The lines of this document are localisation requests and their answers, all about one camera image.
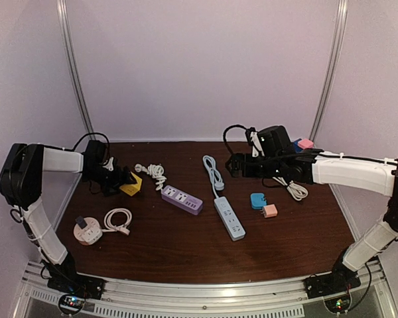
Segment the small pink block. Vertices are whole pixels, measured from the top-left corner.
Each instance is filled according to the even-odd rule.
[[[314,143],[309,139],[302,139],[298,142],[298,146],[301,149],[311,149],[314,146]]]
[[[266,205],[263,207],[263,214],[265,218],[268,217],[276,217],[277,216],[277,209],[274,204]]]

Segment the purple power strip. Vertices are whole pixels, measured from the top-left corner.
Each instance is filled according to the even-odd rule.
[[[167,185],[161,191],[162,198],[173,205],[193,214],[198,215],[204,207],[201,199],[188,195],[175,187]]]

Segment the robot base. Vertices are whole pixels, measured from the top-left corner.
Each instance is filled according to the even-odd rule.
[[[79,298],[101,299],[101,293],[105,285],[105,281],[103,279],[78,274],[75,282],[79,286],[85,286],[86,288],[84,289],[78,287],[74,289],[68,284],[67,280],[56,277],[48,280],[47,287],[63,293],[70,293]]]
[[[309,299],[343,293],[348,289],[361,286],[358,277],[345,279],[342,273],[332,272],[329,274],[311,276],[304,280],[306,294]]]

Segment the yellow plug adapter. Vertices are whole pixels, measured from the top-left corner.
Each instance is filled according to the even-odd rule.
[[[140,191],[141,183],[143,182],[139,176],[136,176],[133,172],[131,174],[136,179],[137,183],[136,184],[123,184],[122,186],[119,187],[119,189],[121,191],[125,192],[130,197],[132,197],[133,195],[135,195],[137,192]]]

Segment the metal frame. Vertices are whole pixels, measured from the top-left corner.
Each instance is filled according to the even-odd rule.
[[[321,126],[321,122],[323,119],[324,111],[326,110],[330,91],[332,90],[332,84],[334,81],[336,66],[338,65],[340,50],[342,48],[342,43],[344,41],[347,15],[348,15],[348,0],[339,0],[338,14],[336,16],[333,43],[330,52],[326,78],[324,79],[324,85],[320,96],[320,102],[318,104],[316,117],[310,133],[310,140],[313,141],[315,140],[318,130]]]
[[[60,28],[62,31],[66,57],[69,65],[69,72],[72,80],[72,85],[74,86],[74,92],[78,102],[78,108],[80,110],[81,118],[86,131],[88,133],[92,133],[94,132],[93,124],[88,114],[86,100],[82,91],[80,75],[78,74],[77,64],[75,60],[74,47],[72,45],[68,14],[66,12],[66,0],[57,0],[57,6]],[[90,135],[90,138],[96,139],[94,135]]]
[[[23,276],[23,288],[17,300],[13,318],[24,317],[30,297],[56,303],[61,293],[50,290],[40,277],[42,265],[29,262]],[[396,318],[397,312],[378,261],[369,263],[385,318]],[[362,285],[367,288],[369,275],[365,268],[358,272]],[[308,276],[238,284],[157,284],[104,278],[106,281],[101,300],[89,299],[83,309],[100,317],[122,317],[135,313],[143,317],[259,317],[270,312],[295,311],[306,303],[321,301],[308,299],[303,280]]]

